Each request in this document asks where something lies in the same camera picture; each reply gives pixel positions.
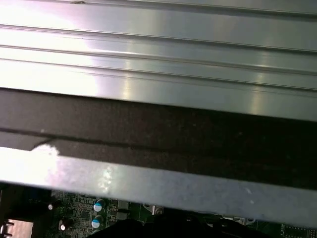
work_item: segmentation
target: capacitor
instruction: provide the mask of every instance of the capacitor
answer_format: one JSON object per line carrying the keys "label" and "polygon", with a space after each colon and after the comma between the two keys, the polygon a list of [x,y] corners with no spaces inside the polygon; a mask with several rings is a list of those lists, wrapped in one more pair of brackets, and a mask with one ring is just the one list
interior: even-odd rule
{"label": "capacitor", "polygon": [[97,233],[97,232],[99,232],[100,230],[94,230],[91,234],[93,235],[93,234],[95,234],[95,233]]}
{"label": "capacitor", "polygon": [[60,230],[61,231],[66,231],[69,227],[71,227],[74,224],[74,220],[71,218],[66,218],[63,219],[61,224],[60,224]]}
{"label": "capacitor", "polygon": [[97,229],[100,227],[100,225],[103,223],[104,219],[102,216],[100,215],[97,215],[95,216],[95,218],[93,219],[93,221],[91,222],[91,226],[94,228],[94,229]]}
{"label": "capacitor", "polygon": [[94,210],[96,212],[100,212],[103,208],[105,207],[105,201],[102,199],[99,199],[95,204],[94,204]]}
{"label": "capacitor", "polygon": [[57,207],[60,207],[60,206],[61,206],[61,200],[56,200],[55,202],[51,202],[48,205],[48,209],[53,210],[53,209],[56,209]]}

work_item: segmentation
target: motherboard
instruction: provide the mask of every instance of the motherboard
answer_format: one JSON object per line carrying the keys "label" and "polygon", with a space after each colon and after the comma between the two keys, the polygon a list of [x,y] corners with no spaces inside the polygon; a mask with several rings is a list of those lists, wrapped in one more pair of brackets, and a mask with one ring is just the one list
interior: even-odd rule
{"label": "motherboard", "polygon": [[[135,219],[144,224],[152,214],[148,208],[149,205],[117,199],[99,198],[63,191],[52,191],[52,198],[60,201],[61,205],[53,211],[53,222],[44,238],[86,238],[94,232],[127,218]],[[99,203],[102,207],[97,207],[98,210],[96,211],[96,205]],[[200,217],[207,224],[215,216],[231,219],[272,238],[317,238],[317,230],[315,229],[217,214],[195,213],[195,216]],[[65,230],[60,228],[63,219],[72,221]]]}
{"label": "motherboard", "polygon": [[[140,203],[63,191],[52,191],[52,197],[61,201],[61,205],[54,210],[52,226],[44,238],[86,238],[93,232],[111,226],[119,220],[132,218],[144,223],[146,218],[151,215],[151,212]],[[94,205],[98,200],[102,200],[104,205],[99,212],[96,212]],[[97,216],[101,217],[101,222],[100,226],[95,229],[92,226],[92,221]],[[64,231],[60,229],[62,219],[73,220],[71,226]]]}

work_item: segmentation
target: metal rail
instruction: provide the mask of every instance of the metal rail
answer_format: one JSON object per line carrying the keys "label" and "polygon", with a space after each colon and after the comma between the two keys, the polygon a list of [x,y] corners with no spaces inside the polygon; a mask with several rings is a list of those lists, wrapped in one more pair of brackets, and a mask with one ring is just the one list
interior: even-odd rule
{"label": "metal rail", "polygon": [[3,0],[0,87],[317,121],[316,12],[313,0]]}
{"label": "metal rail", "polygon": [[0,147],[0,180],[316,227],[317,192]]}

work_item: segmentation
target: green circuit board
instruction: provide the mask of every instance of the green circuit board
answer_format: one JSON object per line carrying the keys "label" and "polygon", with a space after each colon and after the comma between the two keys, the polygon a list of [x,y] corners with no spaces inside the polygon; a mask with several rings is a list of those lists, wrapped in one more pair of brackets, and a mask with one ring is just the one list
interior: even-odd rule
{"label": "green circuit board", "polygon": [[317,230],[310,228],[262,221],[255,221],[248,226],[272,238],[317,238]]}
{"label": "green circuit board", "polygon": [[[147,218],[151,215],[151,212],[140,203],[102,198],[105,205],[103,209],[97,213],[94,211],[94,204],[100,199],[99,197],[63,191],[52,191],[52,197],[61,200],[62,206],[54,211],[52,226],[46,232],[44,238],[86,238],[94,231],[91,222],[96,215],[103,217],[103,222],[99,228],[100,230],[115,224],[117,220],[126,218],[132,218],[145,223]],[[121,212],[120,208],[122,207],[124,207],[126,213]],[[215,217],[219,217],[219,215],[216,214],[194,214],[200,217],[203,222],[207,223],[215,219]],[[73,219],[74,224],[68,230],[60,231],[58,229],[59,222],[61,218],[64,217]],[[245,221],[245,218],[240,217],[231,217],[230,219],[241,224]],[[317,230],[294,227],[286,224],[252,221],[249,222],[247,226],[250,229],[265,233],[272,238],[317,238]]]}
{"label": "green circuit board", "polygon": [[[115,224],[119,216],[121,216],[120,219],[132,218],[144,223],[146,218],[151,215],[150,211],[139,203],[102,198],[105,205],[103,209],[97,213],[94,211],[94,204],[100,199],[99,197],[63,191],[53,191],[52,197],[61,200],[62,206],[54,211],[52,226],[46,232],[44,238],[86,238],[95,230],[91,222],[96,215],[103,217],[103,222],[99,230]],[[128,213],[120,212],[119,207],[125,207]],[[74,220],[74,224],[66,231],[60,231],[58,229],[59,222],[62,218],[71,218]]]}

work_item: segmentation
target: black plastic part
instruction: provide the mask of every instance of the black plastic part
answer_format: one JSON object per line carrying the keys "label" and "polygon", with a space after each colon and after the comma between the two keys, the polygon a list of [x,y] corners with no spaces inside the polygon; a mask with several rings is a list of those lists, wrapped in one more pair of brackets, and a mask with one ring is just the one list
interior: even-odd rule
{"label": "black plastic part", "polygon": [[4,89],[0,110],[0,146],[317,188],[315,122]]}

